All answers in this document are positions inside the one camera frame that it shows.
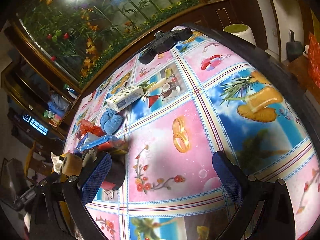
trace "black object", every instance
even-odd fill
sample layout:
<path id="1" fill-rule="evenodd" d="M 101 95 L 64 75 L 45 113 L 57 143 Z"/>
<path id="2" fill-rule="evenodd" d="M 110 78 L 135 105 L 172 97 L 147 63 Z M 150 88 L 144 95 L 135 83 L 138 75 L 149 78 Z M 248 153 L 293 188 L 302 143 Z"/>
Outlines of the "black object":
<path id="1" fill-rule="evenodd" d="M 105 177 L 105 181 L 115 184 L 112 190 L 118 190 L 125 179 L 125 166 L 121 161 L 112 160 L 111 169 Z"/>
<path id="2" fill-rule="evenodd" d="M 292 62 L 303 54 L 304 49 L 300 41 L 294 41 L 294 32 L 290 30 L 290 33 L 291 39 L 287 42 L 285 48 L 287 50 L 288 60 L 289 62 Z"/>
<path id="3" fill-rule="evenodd" d="M 163 33 L 159 31 L 155 34 L 156 39 L 148 44 L 147 49 L 139 57 L 142 64 L 150 63 L 157 54 L 164 53 L 173 48 L 179 41 L 185 41 L 192 36 L 189 28 Z"/>
<path id="4" fill-rule="evenodd" d="M 79 177 L 70 176 L 65 182 L 56 182 L 60 175 L 52 173 L 15 201 L 16 210 L 34 201 L 30 222 L 30 240 L 75 239 L 63 219 L 59 201 L 66 202 L 70 215 L 85 240 L 108 240 L 81 201 L 81 190 L 95 172 L 101 172 L 99 165 L 104 161 L 106 155 L 107 153 L 104 152 L 97 154 L 97 159 L 86 165 Z"/>
<path id="5" fill-rule="evenodd" d="M 259 201 L 264 201 L 263 208 L 251 236 L 247 239 L 295 239 L 293 209 L 283 179 L 270 183 L 258 181 L 253 175 L 247 178 L 221 151 L 213 154 L 212 165 L 233 202 L 240 205 L 217 240 L 241 239 Z"/>

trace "blue mesh pad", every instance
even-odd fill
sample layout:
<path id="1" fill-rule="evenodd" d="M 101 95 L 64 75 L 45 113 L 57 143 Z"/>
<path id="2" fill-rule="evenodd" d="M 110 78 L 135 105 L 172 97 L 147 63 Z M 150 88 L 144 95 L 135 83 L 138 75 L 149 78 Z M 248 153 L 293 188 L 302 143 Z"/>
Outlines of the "blue mesh pad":
<path id="1" fill-rule="evenodd" d="M 234 203 L 241 205 L 243 201 L 242 187 L 229 170 L 225 161 L 229 160 L 224 160 L 218 153 L 214 153 L 212 156 L 212 166 L 216 171 L 217 175 L 219 176 L 219 179 L 221 180 L 226 191 L 228 192 L 230 198 Z"/>
<path id="2" fill-rule="evenodd" d="M 83 184 L 81 188 L 81 201 L 85 205 L 91 203 L 97 194 L 102 182 L 107 176 L 111 169 L 111 156 L 106 154 L 106 156 L 100 161 L 97 168 L 90 175 L 87 181 Z"/>

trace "white wall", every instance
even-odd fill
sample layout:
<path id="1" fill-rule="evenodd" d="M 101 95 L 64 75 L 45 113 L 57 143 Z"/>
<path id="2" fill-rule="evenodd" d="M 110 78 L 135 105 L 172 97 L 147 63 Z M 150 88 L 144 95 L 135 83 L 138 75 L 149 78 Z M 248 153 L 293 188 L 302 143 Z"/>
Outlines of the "white wall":
<path id="1" fill-rule="evenodd" d="M 279 54 L 278 37 L 276 31 L 276 21 L 270 4 L 270 0 L 258 0 L 262 13 L 264 25 L 266 28 L 268 49 Z"/>
<path id="2" fill-rule="evenodd" d="M 297 0 L 273 0 L 275 5 L 281 39 L 281 61 L 287 59 L 285 45 L 290 41 L 289 30 L 293 30 L 295 40 L 303 44 L 303 23 Z"/>

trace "wall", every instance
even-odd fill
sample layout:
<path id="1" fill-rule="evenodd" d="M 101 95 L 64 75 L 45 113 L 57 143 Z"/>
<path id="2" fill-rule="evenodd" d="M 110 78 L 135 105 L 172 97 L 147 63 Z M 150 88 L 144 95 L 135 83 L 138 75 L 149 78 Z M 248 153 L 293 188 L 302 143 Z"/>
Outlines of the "wall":
<path id="1" fill-rule="evenodd" d="M 293 30 L 295 40 L 303 44 L 303 23 L 297 0 L 273 0 L 275 5 L 281 39 L 281 61 L 287 59 L 285 45 L 290 41 L 289 30 Z"/>
<path id="2" fill-rule="evenodd" d="M 3 34 L 0 32 L 0 72 L 7 67 L 7 65 L 11 62 L 10 57 L 7 56 L 7 51 L 12 48 L 11 44 Z M 2 167 L 3 158 L 10 160 L 12 158 L 16 158 L 21 161 L 23 164 L 25 162 L 26 155 L 29 151 L 24 144 L 19 142 L 14 136 L 11 135 L 12 124 L 7 117 L 9 105 L 7 102 L 7 94 L 1 88 L 0 89 L 0 167 Z M 24 222 L 20 220 L 18 217 L 18 212 L 15 212 L 7 205 L 3 204 L 0 201 L 0 205 L 4 210 L 7 218 L 13 225 L 14 229 L 18 232 L 18 234 L 23 237 L 24 236 Z"/>
<path id="3" fill-rule="evenodd" d="M 276 21 L 272 11 L 270 0 L 258 0 L 266 28 L 268 49 L 278 55 L 278 37 L 276 31 Z"/>

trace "blue towel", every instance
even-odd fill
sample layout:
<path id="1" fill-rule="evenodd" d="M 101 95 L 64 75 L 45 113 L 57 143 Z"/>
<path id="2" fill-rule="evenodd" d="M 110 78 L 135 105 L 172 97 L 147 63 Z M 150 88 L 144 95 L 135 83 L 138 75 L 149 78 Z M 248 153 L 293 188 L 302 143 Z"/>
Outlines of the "blue towel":
<path id="1" fill-rule="evenodd" d="M 116 114 L 116 111 L 107 108 L 100 118 L 101 128 L 106 134 L 113 134 L 120 127 L 122 119 L 122 116 Z"/>

